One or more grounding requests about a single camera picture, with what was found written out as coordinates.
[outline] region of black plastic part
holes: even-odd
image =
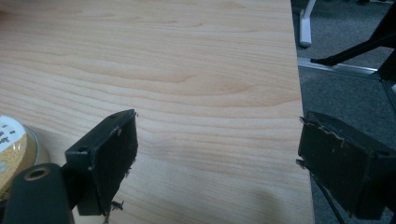
[[[378,69],[378,74],[382,79],[389,81],[396,81],[396,49],[388,56],[381,67]]]
[[[87,181],[84,195],[74,200],[81,215],[106,216],[110,212],[111,201],[136,157],[134,117],[134,110],[107,117],[65,152],[64,169]],[[68,189],[79,186],[76,180],[66,184]]]
[[[396,152],[341,120],[308,112],[299,164],[306,167],[349,214],[380,219],[395,189]]]
[[[58,165],[37,165],[14,178],[4,223],[74,223]]]
[[[362,42],[361,44],[352,47],[350,49],[346,49],[338,54],[330,56],[325,59],[311,59],[311,63],[320,63],[323,65],[334,66],[338,63],[342,63],[346,60],[354,58],[358,55],[361,55],[367,51],[372,49],[376,49],[383,45],[387,45],[389,43],[393,43],[396,41],[396,31],[388,33],[386,35],[376,36],[375,38],[371,38],[367,41]]]
[[[336,55],[324,59],[311,59],[311,63],[320,63],[323,65],[334,66],[346,60],[361,55],[369,50],[378,47],[388,47],[396,49],[396,5],[393,3],[388,13],[379,23],[370,39],[359,45],[346,49]]]

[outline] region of chair leg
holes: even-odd
[[[316,0],[309,0],[306,9],[300,12],[300,46],[308,48],[311,46],[311,12]]]

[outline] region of wooden table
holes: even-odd
[[[289,0],[0,3],[0,113],[53,162],[106,116],[137,111],[137,161],[111,223],[313,222],[295,164]]]

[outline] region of black cable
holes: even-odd
[[[314,175],[311,174],[311,176],[315,180],[315,183],[317,183],[317,185],[320,188],[320,190],[322,191],[324,197],[326,198],[327,202],[329,203],[330,208],[332,209],[332,211],[334,212],[335,216],[337,217],[338,222],[340,224],[345,224],[345,221],[343,220],[343,218],[341,217],[341,215],[338,212],[337,208],[335,207],[335,204],[332,202],[332,198],[330,197],[330,195],[327,192],[327,190],[323,187],[323,185],[320,183],[320,181]]]

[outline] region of metal bar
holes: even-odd
[[[299,67],[318,69],[321,71],[328,71],[337,74],[348,75],[352,77],[364,77],[370,79],[380,80],[381,78],[377,74],[377,70],[374,68],[360,67],[354,65],[347,65],[339,63],[335,66],[326,66],[319,63],[311,63],[310,59],[297,58]]]

